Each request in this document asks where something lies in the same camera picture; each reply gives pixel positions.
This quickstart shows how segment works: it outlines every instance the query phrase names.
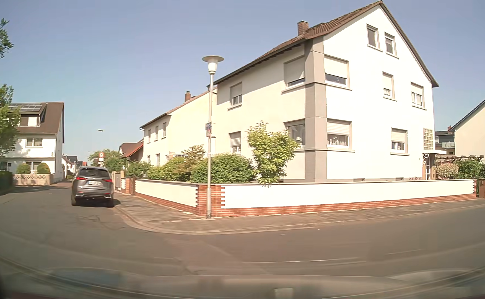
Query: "sky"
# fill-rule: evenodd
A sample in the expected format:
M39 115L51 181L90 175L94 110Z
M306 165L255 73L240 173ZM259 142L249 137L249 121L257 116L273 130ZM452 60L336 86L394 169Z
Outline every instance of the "sky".
M0 0L13 49L0 60L13 102L65 102L63 153L137 142L139 127L216 78L374 0ZM435 130L485 99L485 0L385 0L440 87Z

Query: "red brick trim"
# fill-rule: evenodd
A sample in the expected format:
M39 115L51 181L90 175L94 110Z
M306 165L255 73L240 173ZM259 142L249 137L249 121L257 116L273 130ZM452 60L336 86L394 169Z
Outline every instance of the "red brick trim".
M374 207L398 207L402 205L415 205L434 202L450 202L457 200L474 200L477 198L475 193L424 197L420 199L408 200L383 200L378 202L356 202L339 204L320 204L320 205L298 205L291 207L246 207L246 208L222 208L215 211L215 216L249 216L249 215L273 215L273 214L294 214L307 212L328 212L340 210L357 210L361 208Z
M191 207L191 206L186 205L186 204L177 203L177 202L173 202L173 201L170 201L170 200L159 199L157 197L153 197L153 196L141 194L141 193L136 193L135 195L142 197L146 200L149 200L151 202L165 205L167 207L173 207L173 208L177 208L179 210L186 211L186 212L189 212L189 213L198 214L198 207Z

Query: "street lamp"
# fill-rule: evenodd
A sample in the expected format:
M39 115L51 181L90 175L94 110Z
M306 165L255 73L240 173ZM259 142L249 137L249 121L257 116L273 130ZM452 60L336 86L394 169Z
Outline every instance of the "street lamp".
M206 134L207 134L207 213L206 218L211 218L211 112L212 112L212 82L213 76L216 73L216 66L219 62L224 61L224 58L216 55L206 56L202 58L203 61L207 62L207 68L209 74L211 75L211 83L209 84L209 115L206 124Z

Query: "paved sidewalk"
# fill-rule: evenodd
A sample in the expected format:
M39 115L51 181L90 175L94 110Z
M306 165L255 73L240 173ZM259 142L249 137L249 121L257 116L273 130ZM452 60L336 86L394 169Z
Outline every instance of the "paved sidewalk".
M442 213L459 208L485 205L485 199L477 199L403 207L366 208L363 210L206 219L133 195L115 192L114 196L120 202L115 207L130 225L144 230L169 234L239 234L314 228L332 223L432 212Z

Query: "brick pillar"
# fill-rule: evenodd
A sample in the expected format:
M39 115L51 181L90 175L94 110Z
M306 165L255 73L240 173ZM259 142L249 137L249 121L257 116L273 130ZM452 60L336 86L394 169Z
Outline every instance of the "brick pillar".
M477 197L485 199L485 180L484 179L476 180L476 185L477 185L477 188L478 188Z
M130 179L125 179L125 193L130 193Z
M215 217L221 207L224 206L224 187L221 185L211 185L211 216ZM196 207L198 215L207 215L207 185L198 185L196 190Z
M136 194L136 180L134 178L130 178L130 194Z

